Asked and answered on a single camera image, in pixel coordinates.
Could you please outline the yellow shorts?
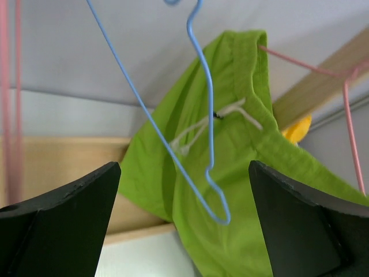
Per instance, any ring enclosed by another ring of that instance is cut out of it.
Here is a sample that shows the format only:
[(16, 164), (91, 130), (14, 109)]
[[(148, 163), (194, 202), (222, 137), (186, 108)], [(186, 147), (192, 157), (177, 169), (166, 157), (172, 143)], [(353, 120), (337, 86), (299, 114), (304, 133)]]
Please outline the yellow shorts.
[(308, 115), (299, 122), (282, 131), (283, 136), (292, 144), (299, 144), (307, 135), (312, 122), (312, 115)]

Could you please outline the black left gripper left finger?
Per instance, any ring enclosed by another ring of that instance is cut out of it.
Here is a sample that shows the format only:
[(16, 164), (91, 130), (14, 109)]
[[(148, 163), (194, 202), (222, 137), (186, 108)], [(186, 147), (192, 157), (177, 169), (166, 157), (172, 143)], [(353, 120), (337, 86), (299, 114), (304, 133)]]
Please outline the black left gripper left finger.
[(94, 276), (120, 176), (109, 162), (1, 208), (1, 276)]

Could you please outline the blue hanger of grey shorts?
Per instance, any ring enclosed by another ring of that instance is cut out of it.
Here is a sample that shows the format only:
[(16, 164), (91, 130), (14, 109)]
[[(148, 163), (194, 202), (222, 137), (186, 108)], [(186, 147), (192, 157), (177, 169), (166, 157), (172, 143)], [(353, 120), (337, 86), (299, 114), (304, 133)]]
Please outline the blue hanger of grey shorts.
[(140, 104), (141, 108), (143, 109), (144, 113), (146, 114), (146, 116), (148, 117), (148, 120), (150, 121), (150, 123), (152, 124), (154, 130), (156, 131), (157, 135), (159, 136), (159, 139), (161, 140), (161, 142), (164, 144), (165, 148), (167, 149), (169, 155), (172, 157), (172, 159), (174, 160), (174, 162), (176, 163), (176, 165), (179, 167), (180, 172), (182, 173), (182, 175), (184, 176), (185, 180), (188, 182), (188, 184), (190, 185), (190, 187), (192, 188), (193, 192), (195, 193), (195, 195), (197, 196), (198, 200), (200, 201), (200, 203), (202, 204), (202, 206), (205, 208), (205, 210), (207, 211), (208, 215), (218, 224), (221, 224), (223, 226), (226, 226), (230, 223), (231, 221), (231, 213), (229, 210), (229, 206), (225, 197), (225, 194), (223, 192), (223, 190), (214, 182), (214, 180), (212, 180), (211, 176), (210, 176), (210, 171), (214, 168), (214, 163), (215, 163), (215, 158), (214, 158), (214, 94), (213, 94), (213, 80), (212, 80), (212, 75), (209, 69), (209, 65), (206, 61), (206, 58), (203, 54), (202, 48), (199, 45), (199, 42), (197, 40), (197, 38), (195, 37), (195, 34), (193, 32), (193, 21), (196, 18), (198, 12), (201, 10), (202, 5), (203, 5), (203, 1), (202, 0), (197, 0), (192, 11), (190, 12), (187, 21), (186, 21), (186, 32), (187, 32), (187, 36), (196, 52), (196, 54), (198, 55), (198, 59), (203, 67), (204, 73), (205, 73), (205, 77), (206, 77), (206, 82), (207, 82), (207, 89), (208, 89), (208, 116), (207, 116), (207, 122), (208, 122), (208, 145), (209, 145), (209, 165), (207, 166), (207, 168), (205, 169), (205, 178), (208, 182), (208, 184), (210, 185), (210, 187), (216, 192), (216, 194), (218, 194), (220, 200), (221, 200), (221, 204), (223, 206), (223, 210), (225, 213), (225, 219), (219, 218), (216, 213), (214, 213), (211, 209), (211, 207), (207, 204), (206, 200), (203, 198), (202, 194), (199, 192), (198, 188), (196, 187), (196, 185), (194, 184), (194, 182), (191, 180), (190, 176), (188, 175), (188, 173), (186, 172), (185, 168), (181, 165), (179, 159), (176, 157), (174, 151), (171, 149), (169, 143), (167, 142), (167, 140), (165, 139), (165, 137), (163, 136), (162, 132), (160, 131), (159, 127), (157, 126), (157, 124), (155, 123), (155, 120), (152, 118), (152, 116), (150, 115), (148, 109), (146, 108), (146, 105), (144, 104), (144, 102), (142, 101), (139, 93), (137, 92), (131, 78), (129, 77), (128, 72), (126, 71), (123, 63), (121, 62), (115, 48), (113, 47), (113, 44), (111, 43), (106, 30), (104, 29), (101, 20), (99, 19), (99, 16), (97, 15), (97, 12), (95, 10), (95, 8), (93, 7), (93, 4), (90, 0), (87, 0), (87, 4), (90, 8), (90, 11), (92, 12), (96, 23), (99, 26), (99, 29), (101, 30), (105, 41), (107, 42), (110, 51), (112, 53), (112, 55), (115, 58), (115, 61), (117, 62), (121, 72), (123, 73), (127, 83), (129, 84), (131, 90), (133, 91), (134, 96), (136, 97), (136, 99), (138, 100), (138, 103)]

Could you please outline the pink hanger of yellow shorts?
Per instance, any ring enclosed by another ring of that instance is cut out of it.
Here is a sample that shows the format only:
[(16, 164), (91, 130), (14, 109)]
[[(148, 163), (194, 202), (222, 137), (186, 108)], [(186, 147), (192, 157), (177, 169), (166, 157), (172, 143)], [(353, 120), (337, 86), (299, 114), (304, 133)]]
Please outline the pink hanger of yellow shorts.
[(15, 1), (15, 58), (16, 58), (16, 161), (14, 180), (14, 201), (21, 201), (22, 187), (22, 104), (21, 104), (21, 0)]

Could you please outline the pink hanger of olive shorts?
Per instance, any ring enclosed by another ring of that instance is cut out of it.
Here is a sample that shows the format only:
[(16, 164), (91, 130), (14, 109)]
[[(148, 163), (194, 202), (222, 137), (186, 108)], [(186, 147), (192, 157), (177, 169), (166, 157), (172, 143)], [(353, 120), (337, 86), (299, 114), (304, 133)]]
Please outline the pink hanger of olive shorts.
[(8, 34), (8, 4), (1, 1), (1, 96), (2, 96), (2, 126), (3, 126), (3, 163), (5, 178), (6, 205), (13, 202), (12, 196), (12, 156), (11, 156), (11, 120), (9, 102), (9, 34)]

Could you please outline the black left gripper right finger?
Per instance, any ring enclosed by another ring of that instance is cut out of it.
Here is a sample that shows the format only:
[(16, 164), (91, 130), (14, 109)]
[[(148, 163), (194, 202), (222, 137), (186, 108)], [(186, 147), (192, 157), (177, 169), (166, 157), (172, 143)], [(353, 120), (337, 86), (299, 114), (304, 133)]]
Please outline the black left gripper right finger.
[(368, 276), (368, 207), (259, 161), (248, 171), (274, 276)]

